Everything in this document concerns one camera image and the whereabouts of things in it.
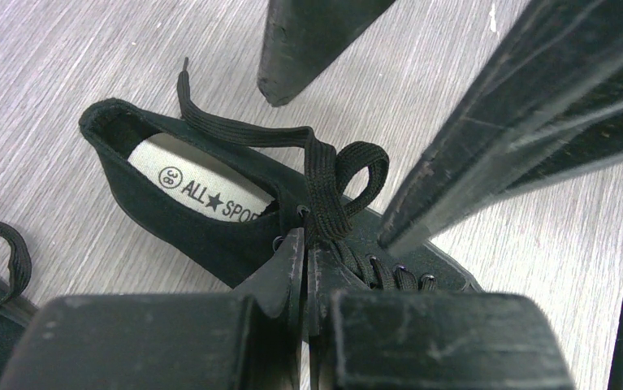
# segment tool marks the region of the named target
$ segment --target wooden floor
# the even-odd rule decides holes
[[[30,245],[26,295],[40,305],[73,293],[227,290],[117,207],[78,133],[91,103],[117,97],[177,116],[188,55],[193,100],[209,112],[312,125],[338,147],[382,145],[392,159],[372,205],[382,211],[523,6],[400,0],[272,109],[255,87],[265,0],[0,0],[0,219]],[[301,168],[298,149],[266,152]],[[484,288],[538,302],[578,387],[605,388],[623,288],[623,164],[493,206],[435,242]],[[6,251],[0,242],[3,276]]]

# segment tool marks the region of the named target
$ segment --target shoelace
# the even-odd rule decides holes
[[[304,176],[310,202],[310,212],[305,217],[307,245],[329,243],[340,261],[372,288],[435,289],[432,275],[422,275],[417,280],[403,266],[391,271],[377,257],[357,256],[344,243],[344,238],[352,231],[352,216],[364,210],[383,189],[389,167],[383,148],[357,141],[337,153],[334,146],[319,141],[310,127],[262,128],[208,114],[191,100],[187,67],[188,58],[185,58],[177,81],[177,96],[182,118],[194,131],[241,146],[304,149]],[[369,172],[366,188],[356,199],[343,205],[342,194],[349,181],[364,168]]]
[[[0,222],[0,237],[10,244],[10,261],[7,263],[10,269],[10,289],[0,298],[1,306],[18,297],[27,288],[32,264],[24,238],[12,226]]]

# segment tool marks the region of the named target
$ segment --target insole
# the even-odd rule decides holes
[[[274,200],[225,163],[169,134],[143,140],[128,161],[165,194],[218,221],[256,219]]]

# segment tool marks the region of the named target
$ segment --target metal eyelet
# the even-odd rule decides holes
[[[438,280],[431,274],[423,274],[419,278],[419,289],[434,291],[438,288]]]
[[[310,212],[311,212],[311,209],[309,207],[307,207],[307,206],[299,205],[299,206],[296,207],[296,213],[301,218],[304,218]]]
[[[273,240],[273,253],[278,251],[278,248],[280,247],[280,245],[283,243],[283,241],[285,241],[285,238],[282,236],[277,236],[274,240]]]
[[[392,273],[396,274],[397,270],[409,272],[406,266],[404,266],[403,264],[399,264],[399,263],[395,264],[395,266],[392,268]]]
[[[369,253],[365,256],[365,259],[369,261],[371,268],[373,268],[375,271],[375,262],[379,261],[378,257],[374,254]]]

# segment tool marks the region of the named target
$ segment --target sneaker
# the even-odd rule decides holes
[[[381,147],[359,141],[337,153],[309,127],[262,128],[207,114],[190,100],[187,65],[177,84],[182,120],[118,99],[93,104],[80,119],[115,200],[144,229],[230,287],[303,225],[307,243],[329,244],[338,267],[372,288],[481,290],[431,244],[399,261],[378,246],[380,215],[366,207],[387,178]],[[304,175],[251,147],[304,149]],[[344,197],[364,168],[367,187]]]

